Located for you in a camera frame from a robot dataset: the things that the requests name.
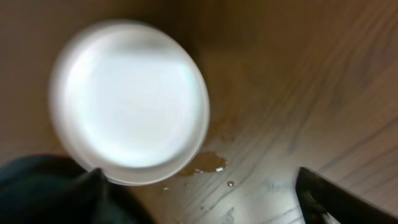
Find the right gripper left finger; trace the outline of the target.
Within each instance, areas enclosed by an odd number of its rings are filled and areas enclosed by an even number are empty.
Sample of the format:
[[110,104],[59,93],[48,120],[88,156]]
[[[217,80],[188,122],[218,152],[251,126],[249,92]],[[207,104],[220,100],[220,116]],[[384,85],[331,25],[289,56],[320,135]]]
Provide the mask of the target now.
[[1,223],[153,223],[127,189],[73,159],[26,156],[1,166]]

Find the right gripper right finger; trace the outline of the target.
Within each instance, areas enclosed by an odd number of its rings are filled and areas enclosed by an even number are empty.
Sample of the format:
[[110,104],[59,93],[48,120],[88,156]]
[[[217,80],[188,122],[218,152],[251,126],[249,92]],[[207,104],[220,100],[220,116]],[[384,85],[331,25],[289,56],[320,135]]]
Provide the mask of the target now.
[[340,224],[397,224],[396,216],[306,167],[298,170],[295,192],[306,224],[326,224],[332,220]]

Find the white plate with green stain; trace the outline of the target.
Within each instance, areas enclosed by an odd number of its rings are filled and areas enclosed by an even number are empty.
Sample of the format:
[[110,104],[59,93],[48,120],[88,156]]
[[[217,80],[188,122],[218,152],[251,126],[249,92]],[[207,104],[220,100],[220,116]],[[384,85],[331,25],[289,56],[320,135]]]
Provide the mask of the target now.
[[75,34],[55,61],[49,109],[69,155],[121,185],[180,172],[210,122],[196,63],[169,35],[138,21],[104,21]]

